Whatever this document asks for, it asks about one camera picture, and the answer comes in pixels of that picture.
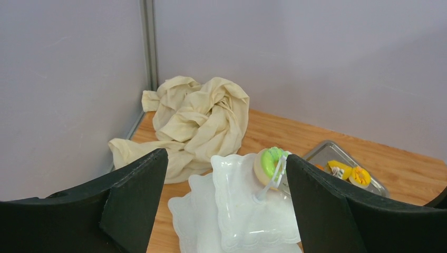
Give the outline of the yellow cake cube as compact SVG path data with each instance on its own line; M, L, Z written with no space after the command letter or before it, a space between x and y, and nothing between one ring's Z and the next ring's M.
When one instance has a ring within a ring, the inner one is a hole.
M352 167L336 160L328 161L327 165L331 170L331 174L342 180L347 180L353 169Z

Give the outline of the orange round cake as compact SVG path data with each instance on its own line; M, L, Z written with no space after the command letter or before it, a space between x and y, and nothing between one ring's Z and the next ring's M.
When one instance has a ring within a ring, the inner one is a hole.
M319 164L316 164L315 166L316 166L317 168L319 168L320 170L325 171L325 168L324 168L323 166L321 166L321 165L319 165Z

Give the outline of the green frosted donut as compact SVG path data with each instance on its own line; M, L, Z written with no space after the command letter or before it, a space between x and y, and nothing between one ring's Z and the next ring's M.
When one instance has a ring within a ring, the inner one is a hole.
M278 147L261 150L255 157L257 179L271 189L278 189L286 173L286 160L291 153Z

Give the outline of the white three-tier dessert stand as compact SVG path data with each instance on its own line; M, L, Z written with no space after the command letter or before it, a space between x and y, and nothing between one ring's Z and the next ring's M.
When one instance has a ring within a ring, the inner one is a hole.
M192 175L190 192L168 202L181 252L300 252L290 196L255 176L254 153L211 159L213 171Z

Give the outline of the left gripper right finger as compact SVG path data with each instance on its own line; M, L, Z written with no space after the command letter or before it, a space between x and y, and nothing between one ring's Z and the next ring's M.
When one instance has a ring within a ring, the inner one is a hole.
M295 154L286 173L304 252L446 252L446 209L368 192Z

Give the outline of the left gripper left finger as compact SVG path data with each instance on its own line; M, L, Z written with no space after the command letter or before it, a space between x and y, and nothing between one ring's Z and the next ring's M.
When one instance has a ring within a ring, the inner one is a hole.
M1 202L1 252L146 252L167 166L158 148L46 198Z

